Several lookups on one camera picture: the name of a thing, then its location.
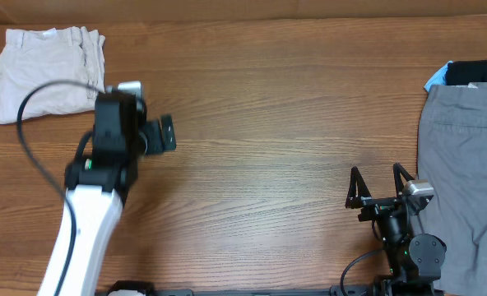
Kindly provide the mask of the light blue garment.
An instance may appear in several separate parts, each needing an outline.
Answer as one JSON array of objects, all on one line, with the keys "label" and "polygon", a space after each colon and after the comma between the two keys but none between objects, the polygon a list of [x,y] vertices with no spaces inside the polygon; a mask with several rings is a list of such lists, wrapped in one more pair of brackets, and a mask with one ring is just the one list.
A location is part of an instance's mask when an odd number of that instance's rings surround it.
[{"label": "light blue garment", "polygon": [[430,92],[433,86],[445,86],[447,84],[446,74],[448,72],[448,66],[450,64],[452,64],[452,61],[448,61],[428,79],[428,81],[424,85],[424,89],[427,93]]}]

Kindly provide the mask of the grey shorts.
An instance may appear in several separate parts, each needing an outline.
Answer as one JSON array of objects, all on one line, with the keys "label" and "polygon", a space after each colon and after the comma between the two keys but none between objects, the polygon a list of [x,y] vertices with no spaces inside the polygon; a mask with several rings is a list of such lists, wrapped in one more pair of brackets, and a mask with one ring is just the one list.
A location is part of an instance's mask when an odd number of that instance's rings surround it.
[{"label": "grey shorts", "polygon": [[447,245],[436,287],[487,295],[487,82],[431,87],[417,169],[435,190],[417,224]]}]

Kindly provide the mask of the beige shorts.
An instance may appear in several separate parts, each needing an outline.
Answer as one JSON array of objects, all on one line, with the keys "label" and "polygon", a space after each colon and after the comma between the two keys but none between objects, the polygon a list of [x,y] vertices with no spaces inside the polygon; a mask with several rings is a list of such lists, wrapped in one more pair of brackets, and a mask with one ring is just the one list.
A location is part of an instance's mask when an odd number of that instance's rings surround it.
[{"label": "beige shorts", "polygon": [[14,123],[23,99],[51,81],[79,81],[104,90],[104,42],[98,30],[86,27],[6,30],[0,54],[0,124]]}]

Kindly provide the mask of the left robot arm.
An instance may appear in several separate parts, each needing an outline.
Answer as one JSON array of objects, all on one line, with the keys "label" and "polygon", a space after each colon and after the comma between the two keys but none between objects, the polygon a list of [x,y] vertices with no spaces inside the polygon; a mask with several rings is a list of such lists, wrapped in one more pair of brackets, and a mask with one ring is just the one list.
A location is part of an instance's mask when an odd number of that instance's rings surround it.
[{"label": "left robot arm", "polygon": [[138,160],[176,148],[171,116],[149,121],[146,112],[141,89],[119,87],[97,96],[94,126],[65,170],[67,202],[39,294],[95,293]]}]

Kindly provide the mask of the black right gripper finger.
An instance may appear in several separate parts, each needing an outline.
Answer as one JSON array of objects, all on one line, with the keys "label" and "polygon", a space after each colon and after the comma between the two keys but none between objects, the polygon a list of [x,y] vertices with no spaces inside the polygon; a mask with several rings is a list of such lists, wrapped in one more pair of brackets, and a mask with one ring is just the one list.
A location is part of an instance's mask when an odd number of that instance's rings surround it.
[{"label": "black right gripper finger", "polygon": [[404,189],[403,181],[410,181],[414,178],[405,170],[405,168],[400,163],[395,163],[392,166],[393,175],[394,175],[394,183],[396,189],[396,195],[400,196]]},{"label": "black right gripper finger", "polygon": [[360,174],[358,168],[354,166],[350,171],[350,186],[346,197],[346,207],[363,207],[367,201],[372,199],[372,195]]}]

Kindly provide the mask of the black garment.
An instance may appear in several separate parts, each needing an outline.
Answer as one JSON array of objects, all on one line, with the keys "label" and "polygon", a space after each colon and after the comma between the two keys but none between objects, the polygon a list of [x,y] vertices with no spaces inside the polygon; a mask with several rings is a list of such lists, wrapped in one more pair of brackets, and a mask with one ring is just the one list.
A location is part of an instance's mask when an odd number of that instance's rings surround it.
[{"label": "black garment", "polygon": [[487,82],[487,59],[449,63],[445,79],[446,84],[449,86],[467,85],[472,82]]}]

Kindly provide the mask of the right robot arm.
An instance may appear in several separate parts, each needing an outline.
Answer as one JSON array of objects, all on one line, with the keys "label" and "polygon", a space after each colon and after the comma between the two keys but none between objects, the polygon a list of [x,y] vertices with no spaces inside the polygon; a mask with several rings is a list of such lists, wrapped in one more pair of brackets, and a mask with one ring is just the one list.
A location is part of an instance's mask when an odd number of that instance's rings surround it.
[{"label": "right robot arm", "polygon": [[447,246],[432,234],[417,234],[411,225],[411,218],[434,198],[434,188],[426,180],[413,178],[399,163],[392,170],[396,195],[379,199],[372,197],[357,167],[350,171],[345,207],[360,210],[358,220],[371,223],[382,246],[348,264],[340,278],[341,293],[349,293],[345,277],[356,263],[383,252],[390,274],[377,275],[372,284],[357,288],[358,295],[442,295],[443,291],[434,288],[434,281],[441,278]]}]

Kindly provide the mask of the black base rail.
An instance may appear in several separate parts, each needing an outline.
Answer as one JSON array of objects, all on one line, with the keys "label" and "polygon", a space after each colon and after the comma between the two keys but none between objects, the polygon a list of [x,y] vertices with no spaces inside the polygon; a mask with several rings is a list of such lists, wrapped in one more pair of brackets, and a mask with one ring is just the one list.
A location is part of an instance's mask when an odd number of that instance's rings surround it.
[{"label": "black base rail", "polygon": [[97,291],[95,296],[374,296],[384,295],[372,284],[333,285],[327,289],[255,289],[224,291],[193,291],[191,289],[156,289],[151,282],[120,280],[108,290]]}]

